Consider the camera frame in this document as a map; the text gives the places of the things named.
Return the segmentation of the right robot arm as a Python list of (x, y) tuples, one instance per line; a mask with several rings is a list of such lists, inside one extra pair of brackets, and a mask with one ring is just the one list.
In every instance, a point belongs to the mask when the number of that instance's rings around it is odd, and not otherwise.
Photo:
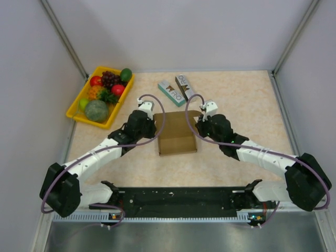
[(310, 212), (323, 198), (330, 198), (327, 193), (332, 187), (331, 181), (313, 155), (285, 155), (268, 150), (235, 133), (222, 114), (200, 115), (195, 126), (201, 137), (212, 139), (226, 156), (258, 165), (282, 179), (257, 182), (245, 194), (248, 206), (256, 208), (266, 201), (291, 202)]

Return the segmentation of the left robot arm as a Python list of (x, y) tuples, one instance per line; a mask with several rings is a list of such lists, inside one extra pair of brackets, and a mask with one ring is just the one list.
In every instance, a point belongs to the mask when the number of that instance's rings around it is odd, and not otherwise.
[(154, 115), (143, 110), (134, 110), (123, 126), (105, 138), (97, 147), (76, 160), (65, 164), (52, 164), (46, 173), (40, 198), (61, 217), (71, 215), (78, 208), (93, 204), (103, 204), (114, 208), (119, 196), (112, 183), (102, 181), (95, 185), (85, 184), (96, 171), (116, 160), (136, 146), (141, 139), (149, 142), (156, 132)]

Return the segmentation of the brown cardboard box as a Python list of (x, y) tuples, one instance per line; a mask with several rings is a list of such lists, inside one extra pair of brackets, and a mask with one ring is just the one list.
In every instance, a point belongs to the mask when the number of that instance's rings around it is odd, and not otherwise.
[(197, 151), (196, 136), (189, 128), (194, 126), (195, 118), (200, 113), (192, 110), (156, 113), (155, 126), (157, 130), (163, 129), (157, 139), (160, 156), (195, 153)]

